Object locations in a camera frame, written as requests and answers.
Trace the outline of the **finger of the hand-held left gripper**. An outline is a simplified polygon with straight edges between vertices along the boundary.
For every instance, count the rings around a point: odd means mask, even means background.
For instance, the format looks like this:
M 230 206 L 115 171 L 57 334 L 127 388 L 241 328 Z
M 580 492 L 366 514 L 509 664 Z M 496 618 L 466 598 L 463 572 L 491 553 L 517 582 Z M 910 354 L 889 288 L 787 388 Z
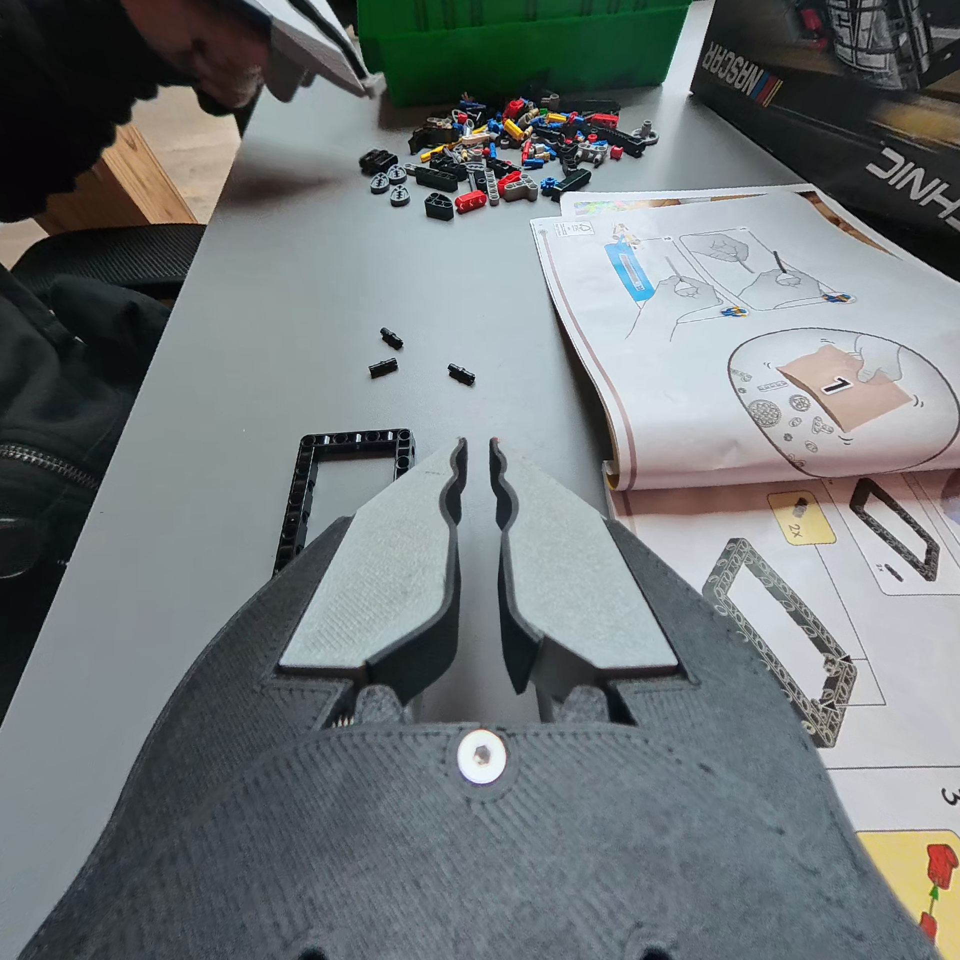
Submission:
M 308 19 L 305 1 L 226 1 L 225 7 L 269 38 L 266 86 L 283 103 L 313 78 L 328 80 L 359 98 L 370 96 L 370 80 L 358 79 L 345 56 Z
M 354 42 L 350 39 L 338 16 L 337 10 L 328 1 L 304 1 L 304 14 L 317 29 L 344 55 L 358 80 L 371 80 L 363 57 L 357 52 Z

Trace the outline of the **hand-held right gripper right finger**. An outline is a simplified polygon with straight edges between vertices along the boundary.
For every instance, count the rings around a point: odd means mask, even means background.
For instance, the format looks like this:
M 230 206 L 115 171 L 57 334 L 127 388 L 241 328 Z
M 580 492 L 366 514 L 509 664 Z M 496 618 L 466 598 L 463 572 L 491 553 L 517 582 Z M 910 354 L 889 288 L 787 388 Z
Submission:
M 569 695 L 676 673 L 677 655 L 605 517 L 498 438 L 489 473 L 502 652 L 515 692 L 533 684 Z

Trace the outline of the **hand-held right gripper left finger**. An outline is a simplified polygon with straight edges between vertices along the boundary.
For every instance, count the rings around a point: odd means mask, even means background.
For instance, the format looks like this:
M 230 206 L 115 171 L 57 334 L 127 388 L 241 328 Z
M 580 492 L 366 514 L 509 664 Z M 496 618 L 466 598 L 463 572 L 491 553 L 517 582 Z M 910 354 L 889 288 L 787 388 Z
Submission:
M 285 673 L 419 696 L 458 644 L 457 524 L 467 474 L 458 437 L 360 507 L 279 656 Z

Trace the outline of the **black rectangular lego frame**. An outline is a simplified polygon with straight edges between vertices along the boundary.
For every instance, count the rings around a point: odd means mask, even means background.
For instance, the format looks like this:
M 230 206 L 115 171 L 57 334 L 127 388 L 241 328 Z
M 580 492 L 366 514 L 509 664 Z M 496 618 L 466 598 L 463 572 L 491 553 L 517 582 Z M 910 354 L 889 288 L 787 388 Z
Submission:
M 412 469 L 416 441 L 410 429 L 328 431 L 300 439 L 273 562 L 273 577 L 306 547 L 320 466 L 333 461 L 384 458 L 392 462 L 393 481 Z

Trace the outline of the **pile of small lego pieces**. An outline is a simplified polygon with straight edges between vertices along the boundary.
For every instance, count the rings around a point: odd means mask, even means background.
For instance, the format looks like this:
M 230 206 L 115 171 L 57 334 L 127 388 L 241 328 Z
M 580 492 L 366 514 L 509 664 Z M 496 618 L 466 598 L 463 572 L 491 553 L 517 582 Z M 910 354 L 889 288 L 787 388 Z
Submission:
M 595 169 L 639 159 L 658 144 L 651 120 L 624 124 L 616 100 L 533 90 L 502 104 L 463 93 L 446 113 L 416 127 L 403 157 L 386 148 L 365 151 L 359 171 L 368 189 L 390 206 L 412 206 L 419 191 L 432 221 L 503 203 L 558 204 L 583 190 Z

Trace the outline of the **lego instruction booklet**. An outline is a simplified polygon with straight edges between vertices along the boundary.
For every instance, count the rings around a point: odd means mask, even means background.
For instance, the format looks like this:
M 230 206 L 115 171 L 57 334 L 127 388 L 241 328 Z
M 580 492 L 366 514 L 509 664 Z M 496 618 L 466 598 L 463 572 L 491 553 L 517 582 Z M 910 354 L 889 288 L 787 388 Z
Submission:
M 531 223 L 612 516 L 763 657 L 958 958 L 958 281 L 810 189 Z

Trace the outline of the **person's left forearm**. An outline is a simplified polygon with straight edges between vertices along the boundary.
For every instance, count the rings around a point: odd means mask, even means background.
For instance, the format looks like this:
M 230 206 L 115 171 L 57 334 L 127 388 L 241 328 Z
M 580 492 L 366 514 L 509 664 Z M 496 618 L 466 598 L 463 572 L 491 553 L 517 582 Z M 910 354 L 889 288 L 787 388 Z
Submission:
M 115 1 L 1 3 L 1 220 L 46 209 L 114 143 L 138 100 L 189 86 Z

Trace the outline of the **black lego set box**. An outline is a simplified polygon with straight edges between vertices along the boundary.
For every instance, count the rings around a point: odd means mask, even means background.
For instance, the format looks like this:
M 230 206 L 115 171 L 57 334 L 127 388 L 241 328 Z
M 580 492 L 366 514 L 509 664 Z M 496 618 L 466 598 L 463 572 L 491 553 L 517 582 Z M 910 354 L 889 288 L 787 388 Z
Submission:
M 691 90 L 958 278 L 957 1 L 715 2 Z

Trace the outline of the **person's left hand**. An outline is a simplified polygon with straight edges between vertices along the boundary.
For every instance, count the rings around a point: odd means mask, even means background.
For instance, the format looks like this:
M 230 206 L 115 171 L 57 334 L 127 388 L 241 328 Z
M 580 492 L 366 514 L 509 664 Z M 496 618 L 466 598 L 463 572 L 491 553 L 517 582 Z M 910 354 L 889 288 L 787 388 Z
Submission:
M 216 104 L 245 108 L 262 88 L 270 32 L 222 2 L 123 1 L 150 48 L 186 74 Z

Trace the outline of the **green plastic bin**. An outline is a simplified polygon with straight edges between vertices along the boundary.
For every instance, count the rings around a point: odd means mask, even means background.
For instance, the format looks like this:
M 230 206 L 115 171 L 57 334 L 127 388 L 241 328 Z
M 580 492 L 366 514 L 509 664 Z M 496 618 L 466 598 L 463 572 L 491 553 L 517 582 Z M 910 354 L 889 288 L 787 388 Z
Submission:
M 655 86 L 687 1 L 359 1 L 366 65 L 398 107 Z

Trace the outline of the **wooden furniture panel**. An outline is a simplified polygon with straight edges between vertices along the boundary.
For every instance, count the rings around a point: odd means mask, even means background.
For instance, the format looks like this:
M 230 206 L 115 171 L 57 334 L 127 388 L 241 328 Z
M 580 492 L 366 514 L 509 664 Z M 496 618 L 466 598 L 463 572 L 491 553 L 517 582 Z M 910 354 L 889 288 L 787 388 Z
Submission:
M 34 222 L 53 235 L 197 219 L 138 128 L 127 124 L 75 189 L 50 196 Z

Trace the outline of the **black mesh chair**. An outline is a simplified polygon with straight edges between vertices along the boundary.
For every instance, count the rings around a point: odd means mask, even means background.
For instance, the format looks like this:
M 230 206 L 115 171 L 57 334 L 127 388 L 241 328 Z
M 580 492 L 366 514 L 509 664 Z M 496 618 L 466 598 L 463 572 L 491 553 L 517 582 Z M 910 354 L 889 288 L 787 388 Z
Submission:
M 97 280 L 173 302 L 207 227 L 157 223 L 67 231 L 30 246 L 10 273 L 48 302 L 58 277 Z

